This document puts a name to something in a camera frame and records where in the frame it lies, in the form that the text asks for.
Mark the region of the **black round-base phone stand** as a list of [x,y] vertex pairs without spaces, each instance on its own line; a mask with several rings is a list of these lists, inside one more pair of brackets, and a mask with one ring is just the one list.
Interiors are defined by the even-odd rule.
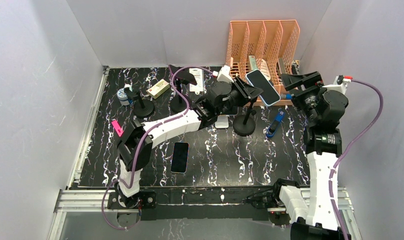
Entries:
[[151,100],[143,99],[140,90],[131,90],[125,87],[124,92],[129,100],[133,101],[132,113],[140,119],[150,117],[155,112],[155,105]]

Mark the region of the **white-edged black smartphone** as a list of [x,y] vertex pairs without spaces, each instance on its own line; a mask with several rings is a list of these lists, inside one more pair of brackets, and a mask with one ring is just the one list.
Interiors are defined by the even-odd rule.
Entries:
[[170,171],[175,174],[184,174],[187,170],[189,144],[187,142],[175,142],[171,160]]

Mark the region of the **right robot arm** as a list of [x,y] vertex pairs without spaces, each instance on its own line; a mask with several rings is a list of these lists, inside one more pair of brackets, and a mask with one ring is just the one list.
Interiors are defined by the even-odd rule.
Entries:
[[283,73],[281,79],[293,106],[307,118],[303,142],[310,172],[309,202],[296,183],[284,179],[277,182],[272,202],[286,208],[292,240],[350,240],[338,208],[337,161],[343,156],[338,125],[349,104],[345,93],[352,77],[339,75],[328,85],[318,71]]

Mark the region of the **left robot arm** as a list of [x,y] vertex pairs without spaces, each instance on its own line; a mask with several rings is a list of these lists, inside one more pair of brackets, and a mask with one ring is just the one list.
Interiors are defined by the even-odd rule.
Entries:
[[156,121],[132,121],[116,144],[120,159],[116,188],[120,202],[127,208],[139,203],[140,174],[149,163],[153,148],[171,138],[213,125],[225,111],[253,103],[262,93],[262,89],[239,77],[232,82],[217,81],[189,109]]

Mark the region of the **light blue phone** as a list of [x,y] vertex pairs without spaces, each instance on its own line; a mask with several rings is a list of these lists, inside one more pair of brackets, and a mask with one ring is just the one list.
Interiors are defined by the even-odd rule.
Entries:
[[262,89],[259,97],[265,106],[270,107],[281,100],[280,94],[271,81],[267,80],[259,69],[248,72],[245,79],[253,87]]

